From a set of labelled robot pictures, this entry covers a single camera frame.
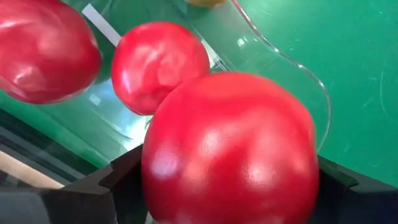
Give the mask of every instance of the green surface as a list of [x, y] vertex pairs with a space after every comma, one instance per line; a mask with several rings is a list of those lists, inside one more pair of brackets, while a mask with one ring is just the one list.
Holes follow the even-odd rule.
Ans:
[[[327, 122], [321, 89], [297, 67], [279, 58], [225, 4], [212, 11], [177, 1], [79, 1], [91, 3], [120, 33], [153, 20], [173, 21], [204, 38], [233, 70], [267, 76], [291, 91], [311, 111], [318, 142]], [[329, 88], [332, 129], [320, 155], [349, 169], [398, 187], [397, 1], [241, 1], [263, 34], [313, 70]], [[104, 65], [97, 82], [78, 98], [34, 106], [3, 93], [0, 106], [74, 153], [102, 167], [142, 142], [149, 118], [129, 112], [115, 97], [109, 78], [114, 47], [92, 26]]]

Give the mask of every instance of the glossy red ball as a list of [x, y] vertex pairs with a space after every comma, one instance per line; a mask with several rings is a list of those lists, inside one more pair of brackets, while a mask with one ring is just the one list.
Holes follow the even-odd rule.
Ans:
[[158, 223], [305, 223], [318, 192], [312, 117], [257, 75], [181, 84], [149, 126], [144, 196]]
[[171, 22], [150, 22], [121, 39], [112, 83], [131, 111], [148, 115], [179, 84], [209, 74], [209, 69], [204, 46], [188, 29]]
[[28, 103], [84, 91], [101, 55], [85, 20], [54, 0], [0, 0], [0, 89]]

